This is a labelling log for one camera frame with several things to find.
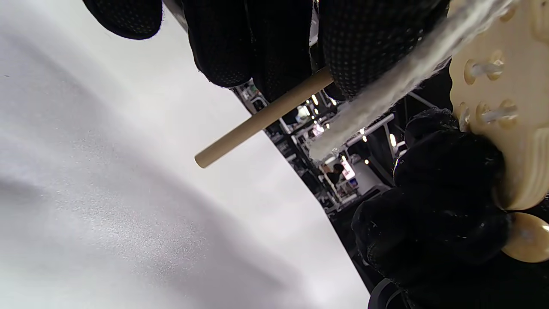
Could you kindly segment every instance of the white rope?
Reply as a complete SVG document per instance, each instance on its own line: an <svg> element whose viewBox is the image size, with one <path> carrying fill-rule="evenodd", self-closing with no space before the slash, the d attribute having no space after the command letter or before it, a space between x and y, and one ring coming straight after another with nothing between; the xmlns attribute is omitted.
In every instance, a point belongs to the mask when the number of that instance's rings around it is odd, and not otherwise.
<svg viewBox="0 0 549 309"><path fill-rule="evenodd" d="M369 85L309 145L310 157L322 160L355 132L368 127L423 80L442 69L451 55L485 31L515 0L465 0L408 56Z"/></svg>
<svg viewBox="0 0 549 309"><path fill-rule="evenodd" d="M500 107L494 111L488 111L481 115L482 120L486 123L490 123L502 118L513 118L517 116L517 107Z"/></svg>
<svg viewBox="0 0 549 309"><path fill-rule="evenodd" d="M503 72L503 67L503 64L497 63L475 64L471 68L471 75L479 77L483 74L497 74Z"/></svg>

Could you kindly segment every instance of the beige dowel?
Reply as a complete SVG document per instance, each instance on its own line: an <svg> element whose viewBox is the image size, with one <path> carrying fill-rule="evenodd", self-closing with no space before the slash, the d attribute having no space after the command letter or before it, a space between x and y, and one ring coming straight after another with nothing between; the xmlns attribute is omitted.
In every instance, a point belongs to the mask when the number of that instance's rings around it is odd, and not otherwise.
<svg viewBox="0 0 549 309"><path fill-rule="evenodd" d="M311 95L324 89L331 82L332 77L328 72L328 68L321 69L257 114L252 115L248 120L225 134L208 148L202 150L194 157L194 160L198 166L202 168L208 167L211 163L228 154L229 151L235 149L257 132L286 115L311 97Z"/></svg>

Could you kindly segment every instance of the white table surface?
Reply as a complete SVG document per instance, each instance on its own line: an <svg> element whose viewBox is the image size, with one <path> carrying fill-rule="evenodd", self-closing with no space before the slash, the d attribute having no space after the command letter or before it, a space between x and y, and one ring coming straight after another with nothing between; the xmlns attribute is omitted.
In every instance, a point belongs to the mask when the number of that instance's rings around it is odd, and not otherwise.
<svg viewBox="0 0 549 309"><path fill-rule="evenodd" d="M78 0L0 1L0 308L366 308L322 207L167 13L151 40Z"/></svg>

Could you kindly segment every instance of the person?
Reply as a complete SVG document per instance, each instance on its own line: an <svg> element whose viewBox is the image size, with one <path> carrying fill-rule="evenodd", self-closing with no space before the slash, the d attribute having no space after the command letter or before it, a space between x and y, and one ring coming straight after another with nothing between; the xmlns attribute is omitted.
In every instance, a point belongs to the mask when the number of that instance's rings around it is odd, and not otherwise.
<svg viewBox="0 0 549 309"><path fill-rule="evenodd" d="M333 171L326 173L326 176L332 182L332 184L336 185L341 179L341 175L343 174L344 169L345 168L343 167L343 165L336 163L334 164Z"/></svg>

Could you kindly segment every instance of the cream plastic part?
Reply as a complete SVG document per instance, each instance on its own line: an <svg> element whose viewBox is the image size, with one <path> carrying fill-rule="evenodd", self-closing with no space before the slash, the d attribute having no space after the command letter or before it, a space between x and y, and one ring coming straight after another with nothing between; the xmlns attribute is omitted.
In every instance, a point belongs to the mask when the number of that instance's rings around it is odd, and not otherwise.
<svg viewBox="0 0 549 309"><path fill-rule="evenodd" d="M461 0L450 4L449 14ZM507 210L538 204L549 191L549 4L514 2L505 15L452 57L450 99L462 130L487 136L505 157L496 188ZM503 252L549 260L549 224L514 213Z"/></svg>
<svg viewBox="0 0 549 309"><path fill-rule="evenodd" d="M527 213L513 214L513 228L503 253L526 262L540 263L549 260L549 224Z"/></svg>

